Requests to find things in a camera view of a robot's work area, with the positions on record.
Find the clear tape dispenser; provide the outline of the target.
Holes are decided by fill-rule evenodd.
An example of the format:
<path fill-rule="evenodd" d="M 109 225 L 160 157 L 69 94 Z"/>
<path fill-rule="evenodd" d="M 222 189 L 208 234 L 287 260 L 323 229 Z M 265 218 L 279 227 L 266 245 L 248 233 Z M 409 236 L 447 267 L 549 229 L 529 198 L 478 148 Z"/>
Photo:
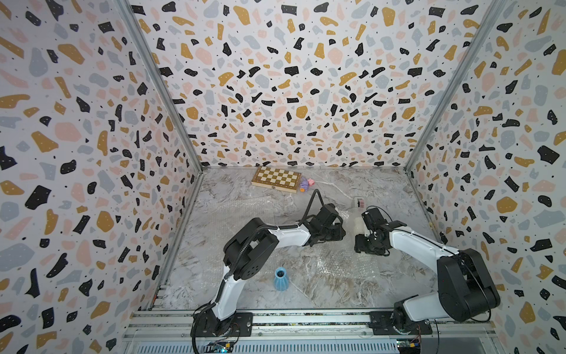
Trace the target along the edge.
<path fill-rule="evenodd" d="M 366 200 L 363 197 L 355 196 L 352 199 L 352 207 L 358 212 L 364 212 L 366 210 Z"/>

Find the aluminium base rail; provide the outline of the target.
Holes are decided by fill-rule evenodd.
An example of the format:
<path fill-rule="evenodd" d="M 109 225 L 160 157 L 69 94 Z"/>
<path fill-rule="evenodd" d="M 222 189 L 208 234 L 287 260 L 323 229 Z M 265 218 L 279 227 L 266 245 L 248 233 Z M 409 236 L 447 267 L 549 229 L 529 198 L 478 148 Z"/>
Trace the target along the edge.
<path fill-rule="evenodd" d="M 379 309 L 244 310 L 227 333 L 192 339 L 191 311 L 138 311 L 122 353 L 503 353 L 490 324 L 425 321 L 387 329 Z"/>

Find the small blue ribbed vase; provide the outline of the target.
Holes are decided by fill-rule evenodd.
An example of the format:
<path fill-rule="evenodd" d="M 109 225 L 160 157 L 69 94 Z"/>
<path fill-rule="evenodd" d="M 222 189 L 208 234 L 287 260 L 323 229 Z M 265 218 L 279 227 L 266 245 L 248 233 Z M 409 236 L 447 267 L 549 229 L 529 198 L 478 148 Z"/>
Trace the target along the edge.
<path fill-rule="evenodd" d="M 274 273 L 274 288 L 277 291 L 286 291 L 289 289 L 290 280 L 287 274 L 287 270 L 283 267 L 279 267 Z"/>

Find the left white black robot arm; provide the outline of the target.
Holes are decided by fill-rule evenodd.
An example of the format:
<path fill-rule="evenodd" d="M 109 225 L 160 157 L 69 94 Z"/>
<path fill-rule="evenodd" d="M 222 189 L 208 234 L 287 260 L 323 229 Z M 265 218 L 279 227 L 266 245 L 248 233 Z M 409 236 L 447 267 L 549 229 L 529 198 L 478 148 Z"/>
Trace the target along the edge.
<path fill-rule="evenodd" d="M 297 224 L 275 226 L 251 219 L 223 248 L 223 277 L 215 297 L 193 314 L 191 336 L 249 336 L 250 313 L 238 314 L 237 302 L 247 283 L 277 249 L 314 246 L 343 240 L 343 219 L 334 204 L 324 204 L 316 215 L 305 215 Z"/>

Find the wooden chessboard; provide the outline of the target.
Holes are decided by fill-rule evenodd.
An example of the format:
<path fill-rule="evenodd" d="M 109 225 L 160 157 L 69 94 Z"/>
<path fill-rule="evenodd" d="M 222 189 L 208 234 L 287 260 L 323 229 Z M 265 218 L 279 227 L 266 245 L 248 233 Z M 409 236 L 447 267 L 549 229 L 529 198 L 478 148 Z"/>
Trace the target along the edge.
<path fill-rule="evenodd" d="M 260 167 L 256 170 L 251 184 L 270 190 L 297 193 L 302 174 L 279 168 Z"/>

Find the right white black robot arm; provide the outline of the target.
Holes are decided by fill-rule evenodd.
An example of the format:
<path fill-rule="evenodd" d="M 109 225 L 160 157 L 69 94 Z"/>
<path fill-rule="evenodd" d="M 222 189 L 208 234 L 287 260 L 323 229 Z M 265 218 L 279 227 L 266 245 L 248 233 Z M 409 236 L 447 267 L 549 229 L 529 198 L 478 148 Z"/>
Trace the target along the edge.
<path fill-rule="evenodd" d="M 378 208 L 356 217 L 353 230 L 357 253 L 385 257 L 396 249 L 436 274 L 437 291 L 394 304 L 391 326 L 396 332 L 409 334 L 427 320 L 476 321 L 478 315 L 491 314 L 501 304 L 498 289 L 476 250 L 459 250 L 431 240 L 401 221 L 386 220 Z"/>

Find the purple orange small toy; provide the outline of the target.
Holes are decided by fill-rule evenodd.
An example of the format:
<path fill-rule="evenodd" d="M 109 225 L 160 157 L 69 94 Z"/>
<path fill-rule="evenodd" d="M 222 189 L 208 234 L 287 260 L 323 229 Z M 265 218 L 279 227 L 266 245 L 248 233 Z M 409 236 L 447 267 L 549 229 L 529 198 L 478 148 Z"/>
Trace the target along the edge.
<path fill-rule="evenodd" d="M 309 187 L 310 187 L 310 185 L 309 185 L 308 179 L 305 178 L 305 177 L 302 177 L 299 181 L 299 191 L 301 193 L 305 193 L 309 190 Z"/>

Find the white ribbed ceramic vase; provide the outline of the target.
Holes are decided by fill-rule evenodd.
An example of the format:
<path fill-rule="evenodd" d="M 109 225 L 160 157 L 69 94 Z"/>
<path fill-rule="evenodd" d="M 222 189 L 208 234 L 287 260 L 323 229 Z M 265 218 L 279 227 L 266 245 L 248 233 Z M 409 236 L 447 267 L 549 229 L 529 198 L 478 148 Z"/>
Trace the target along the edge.
<path fill-rule="evenodd" d="M 362 235 L 363 237 L 370 235 L 362 216 L 358 216 L 352 221 L 352 234 L 354 236 Z"/>

